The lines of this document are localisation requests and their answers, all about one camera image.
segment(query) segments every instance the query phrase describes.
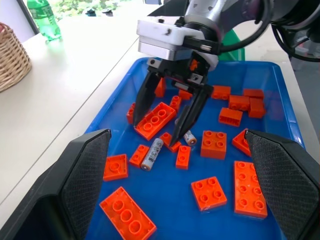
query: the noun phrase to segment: aa battery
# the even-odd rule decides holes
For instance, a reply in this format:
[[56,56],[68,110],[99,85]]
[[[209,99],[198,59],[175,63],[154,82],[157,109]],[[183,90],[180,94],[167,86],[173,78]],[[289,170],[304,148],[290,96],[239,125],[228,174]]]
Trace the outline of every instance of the aa battery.
[[[177,125],[179,118],[177,118],[174,121],[174,124]],[[187,131],[186,134],[183,136],[186,144],[188,144],[189,146],[194,146],[197,143],[197,139],[195,138],[195,136],[191,133],[191,131]]]
[[164,145],[164,141],[162,141],[160,138],[156,138],[154,140],[143,162],[141,163],[141,168],[143,170],[145,171],[151,170],[163,145]]

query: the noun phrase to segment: blue tray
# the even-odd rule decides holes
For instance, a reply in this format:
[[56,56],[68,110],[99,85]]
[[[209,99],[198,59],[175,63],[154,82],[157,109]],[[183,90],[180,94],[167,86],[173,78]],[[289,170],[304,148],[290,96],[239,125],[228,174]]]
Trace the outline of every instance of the blue tray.
[[[118,88],[95,117],[86,133],[111,129],[112,138],[108,155],[132,156],[139,144],[150,146],[129,125],[126,113],[135,101],[137,92],[147,74],[147,59],[137,60]],[[192,133],[198,144],[192,148],[189,170],[175,167],[176,153],[164,147],[150,172],[129,164],[129,177],[103,182],[98,203],[122,186],[140,208],[157,226],[150,239],[237,239],[280,240],[284,236],[270,209],[266,219],[247,217],[234,213],[234,161],[251,162],[251,158],[232,146],[231,141],[244,128],[264,131],[292,139],[304,147],[298,123],[290,102],[285,81],[279,66],[270,62],[220,62],[208,76],[212,85],[231,86],[232,94],[241,95],[244,88],[262,89],[267,113],[263,119],[249,118],[245,112],[240,127],[218,123],[218,115],[228,101],[210,98]],[[169,104],[178,90],[167,82],[165,97],[159,102]],[[155,137],[164,132],[172,133],[174,121],[168,123]],[[225,160],[200,157],[204,130],[227,133]],[[216,176],[226,197],[227,204],[212,211],[200,212],[190,183]],[[113,224],[97,204],[86,236],[87,240],[121,239]]]

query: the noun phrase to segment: wicker basket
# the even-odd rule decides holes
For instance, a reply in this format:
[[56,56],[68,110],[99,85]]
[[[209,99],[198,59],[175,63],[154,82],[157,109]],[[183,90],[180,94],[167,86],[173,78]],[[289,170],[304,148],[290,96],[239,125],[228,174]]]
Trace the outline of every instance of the wicker basket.
[[31,61],[14,31],[0,22],[0,92],[20,82]]

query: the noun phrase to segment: table surface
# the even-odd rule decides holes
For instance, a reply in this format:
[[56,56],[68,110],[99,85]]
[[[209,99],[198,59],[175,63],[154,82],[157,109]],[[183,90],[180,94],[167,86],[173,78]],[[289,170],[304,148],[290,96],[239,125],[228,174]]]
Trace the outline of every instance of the table surface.
[[[138,16],[155,8],[143,5],[126,17],[67,18],[60,23],[63,41],[46,44],[37,35],[23,44],[32,70],[0,93],[0,228],[38,176],[85,132],[132,64],[147,57],[137,51],[136,25]],[[255,28],[246,22],[235,32],[244,39]],[[295,74],[270,29],[246,48],[246,60],[281,67],[306,149],[319,160],[319,142]]]

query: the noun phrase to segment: green bottle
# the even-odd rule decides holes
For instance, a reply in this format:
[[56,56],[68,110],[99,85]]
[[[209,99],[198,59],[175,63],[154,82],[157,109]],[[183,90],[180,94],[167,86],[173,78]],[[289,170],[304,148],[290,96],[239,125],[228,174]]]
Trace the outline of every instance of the green bottle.
[[27,0],[26,4],[40,33],[45,36],[48,41],[60,39],[60,28],[56,23],[49,2],[47,0]]

